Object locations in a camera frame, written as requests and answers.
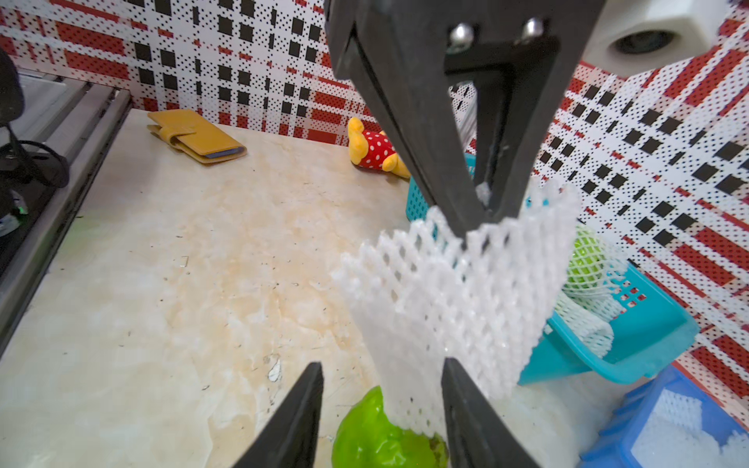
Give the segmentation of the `yellow red plush toy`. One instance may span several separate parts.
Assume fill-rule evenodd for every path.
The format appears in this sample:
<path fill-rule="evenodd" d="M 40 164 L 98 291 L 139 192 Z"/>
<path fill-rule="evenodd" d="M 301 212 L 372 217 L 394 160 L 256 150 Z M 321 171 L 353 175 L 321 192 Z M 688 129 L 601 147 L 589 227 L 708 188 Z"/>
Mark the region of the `yellow red plush toy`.
<path fill-rule="evenodd" d="M 406 164 L 384 132 L 367 131 L 364 123 L 356 117 L 348 121 L 347 132 L 348 154 L 354 166 L 401 177 L 407 181 L 411 178 Z"/>

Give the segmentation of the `sleeved custard apple front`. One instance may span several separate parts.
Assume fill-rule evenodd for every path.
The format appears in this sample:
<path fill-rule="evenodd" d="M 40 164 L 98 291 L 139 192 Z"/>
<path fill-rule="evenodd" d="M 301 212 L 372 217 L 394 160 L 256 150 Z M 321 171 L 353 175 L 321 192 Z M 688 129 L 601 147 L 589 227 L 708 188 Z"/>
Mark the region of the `sleeved custard apple front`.
<path fill-rule="evenodd" d="M 554 311 L 595 356 L 604 358 L 611 351 L 614 331 L 608 322 L 578 305 L 563 292 L 557 296 Z"/>

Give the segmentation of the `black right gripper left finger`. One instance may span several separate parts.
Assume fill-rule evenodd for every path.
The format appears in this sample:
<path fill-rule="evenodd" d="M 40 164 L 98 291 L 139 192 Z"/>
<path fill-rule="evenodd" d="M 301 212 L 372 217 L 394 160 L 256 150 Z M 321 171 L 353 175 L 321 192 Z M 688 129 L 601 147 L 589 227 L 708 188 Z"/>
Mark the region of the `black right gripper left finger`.
<path fill-rule="evenodd" d="M 304 468 L 314 465 L 324 390 L 323 367 L 304 369 L 275 414 L 234 468 Z"/>

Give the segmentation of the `teal plastic basket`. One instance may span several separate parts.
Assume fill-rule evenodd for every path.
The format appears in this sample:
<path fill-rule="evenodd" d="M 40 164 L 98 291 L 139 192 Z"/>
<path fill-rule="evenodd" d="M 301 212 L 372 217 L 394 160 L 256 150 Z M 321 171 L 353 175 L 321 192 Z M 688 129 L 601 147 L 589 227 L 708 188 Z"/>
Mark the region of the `teal plastic basket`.
<path fill-rule="evenodd" d="M 465 250 L 450 265 L 464 292 L 476 300 L 473 311 L 507 325 L 530 320 L 521 342 L 534 351 L 519 374 L 520 384 L 586 372 L 618 384 L 653 378 L 694 343 L 698 326 L 627 263 L 616 295 L 625 311 L 608 322 L 614 331 L 612 349 L 604 358 L 589 351 L 554 311 L 575 245 L 577 223 L 569 208 L 558 198 L 534 193 L 520 218 L 469 232 Z"/>

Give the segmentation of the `green custard apple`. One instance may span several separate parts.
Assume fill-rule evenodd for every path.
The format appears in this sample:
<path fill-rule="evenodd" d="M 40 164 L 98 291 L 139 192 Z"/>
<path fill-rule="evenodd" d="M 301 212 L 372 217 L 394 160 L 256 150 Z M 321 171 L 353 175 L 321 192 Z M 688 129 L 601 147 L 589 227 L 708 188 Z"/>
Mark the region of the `green custard apple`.
<path fill-rule="evenodd" d="M 448 461 L 447 445 L 441 437 L 428 438 L 388 420 L 378 386 L 343 418 L 332 451 L 332 465 L 342 468 L 446 468 Z"/>
<path fill-rule="evenodd" d="M 606 266 L 607 255 L 603 243 L 591 229 L 578 224 L 565 289 L 585 294 L 597 290 L 606 278 Z"/>

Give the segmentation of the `white foam net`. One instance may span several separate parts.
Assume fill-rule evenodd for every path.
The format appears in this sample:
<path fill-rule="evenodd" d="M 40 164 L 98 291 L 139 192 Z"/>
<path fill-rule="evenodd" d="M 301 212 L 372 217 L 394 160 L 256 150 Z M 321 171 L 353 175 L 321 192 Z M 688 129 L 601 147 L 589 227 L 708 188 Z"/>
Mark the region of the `white foam net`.
<path fill-rule="evenodd" d="M 567 281 L 579 194 L 531 183 L 520 214 L 452 232 L 438 208 L 347 253 L 332 276 L 380 377 L 388 420 L 445 435 L 441 380 L 460 362 L 491 401 L 508 396 Z"/>
<path fill-rule="evenodd" d="M 563 292 L 601 320 L 612 322 L 625 311 L 616 295 L 621 292 L 620 283 L 627 269 L 627 260 L 616 246 L 578 223 Z"/>

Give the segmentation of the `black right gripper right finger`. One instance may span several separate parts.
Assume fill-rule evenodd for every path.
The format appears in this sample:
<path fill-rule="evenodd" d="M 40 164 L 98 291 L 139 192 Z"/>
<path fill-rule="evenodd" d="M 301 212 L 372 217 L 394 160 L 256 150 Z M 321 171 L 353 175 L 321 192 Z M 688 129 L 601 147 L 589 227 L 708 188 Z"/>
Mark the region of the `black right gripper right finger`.
<path fill-rule="evenodd" d="M 442 372 L 452 467 L 536 467 L 459 360 L 448 358 Z"/>

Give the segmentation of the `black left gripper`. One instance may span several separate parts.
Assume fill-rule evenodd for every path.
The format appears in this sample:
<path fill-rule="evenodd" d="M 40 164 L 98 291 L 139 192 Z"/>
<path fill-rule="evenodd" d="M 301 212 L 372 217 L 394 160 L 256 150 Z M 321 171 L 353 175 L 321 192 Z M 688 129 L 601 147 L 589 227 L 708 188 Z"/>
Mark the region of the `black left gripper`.
<path fill-rule="evenodd" d="M 577 60 L 602 1 L 327 1 L 336 74 L 347 69 L 424 199 L 463 237 L 525 203 L 540 106 L 557 54 Z M 466 168 L 445 72 L 474 70 L 475 183 Z"/>

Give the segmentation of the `blue plastic tray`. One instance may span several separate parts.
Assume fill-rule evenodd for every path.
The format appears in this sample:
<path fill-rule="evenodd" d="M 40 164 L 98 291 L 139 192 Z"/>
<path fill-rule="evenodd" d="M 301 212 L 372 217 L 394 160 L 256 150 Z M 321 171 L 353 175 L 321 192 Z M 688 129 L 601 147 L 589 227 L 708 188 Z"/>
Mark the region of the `blue plastic tray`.
<path fill-rule="evenodd" d="M 599 432 L 593 447 L 579 456 L 581 467 L 638 467 L 640 463 L 631 450 L 664 390 L 702 403 L 702 428 L 721 445 L 729 436 L 747 430 L 728 415 L 710 396 L 673 366 L 658 376 L 627 392 L 621 405 L 612 412 L 612 419 Z"/>

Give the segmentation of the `yellow block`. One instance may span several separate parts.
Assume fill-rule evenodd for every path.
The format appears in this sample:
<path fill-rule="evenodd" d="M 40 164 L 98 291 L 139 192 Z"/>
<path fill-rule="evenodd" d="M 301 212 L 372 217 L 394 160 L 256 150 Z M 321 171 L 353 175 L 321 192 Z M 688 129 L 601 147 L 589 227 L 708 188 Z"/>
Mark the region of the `yellow block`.
<path fill-rule="evenodd" d="M 212 165 L 247 154 L 247 148 L 197 112 L 172 109 L 150 112 L 147 128 L 159 140 L 193 160 Z"/>

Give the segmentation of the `stack of white foam nets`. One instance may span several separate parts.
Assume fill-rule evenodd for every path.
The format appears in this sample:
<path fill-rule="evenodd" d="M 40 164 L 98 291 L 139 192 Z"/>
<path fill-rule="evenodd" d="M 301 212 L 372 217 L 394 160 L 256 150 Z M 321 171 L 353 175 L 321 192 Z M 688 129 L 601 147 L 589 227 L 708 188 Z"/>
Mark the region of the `stack of white foam nets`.
<path fill-rule="evenodd" d="M 746 467 L 748 436 L 720 444 L 704 430 L 704 403 L 665 389 L 631 449 L 643 467 Z"/>

